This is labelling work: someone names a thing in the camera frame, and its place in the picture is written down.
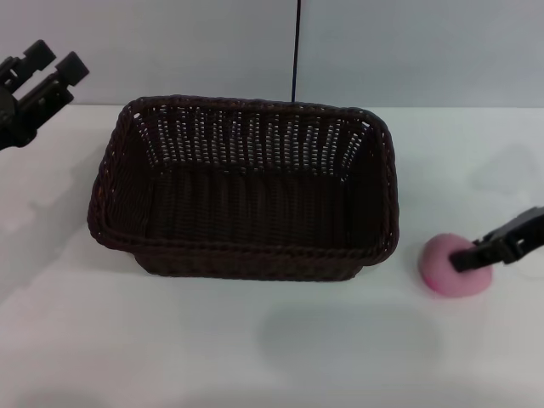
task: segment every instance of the dark brown wicker basket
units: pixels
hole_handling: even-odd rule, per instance
[[[360,109],[142,98],[111,135],[92,236],[148,272],[343,281],[399,237],[386,125]]]

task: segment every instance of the pink ball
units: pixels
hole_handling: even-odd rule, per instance
[[[450,262],[450,255],[474,247],[474,244],[454,234],[436,235],[423,248],[419,258],[419,273],[433,291],[448,298],[464,298],[483,292],[491,284],[493,269],[457,272]]]

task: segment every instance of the white table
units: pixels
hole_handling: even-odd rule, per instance
[[[401,238],[338,284],[168,279],[89,235],[121,108],[71,106],[0,153],[0,407],[536,408],[544,257],[478,297],[434,296],[417,251],[544,204],[544,110],[376,109],[394,137]]]

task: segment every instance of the black cable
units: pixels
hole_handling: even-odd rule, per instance
[[[297,0],[297,27],[295,29],[295,54],[292,60],[291,102],[294,102],[295,97],[297,96],[298,40],[300,39],[300,10],[301,9],[302,9],[302,0]]]

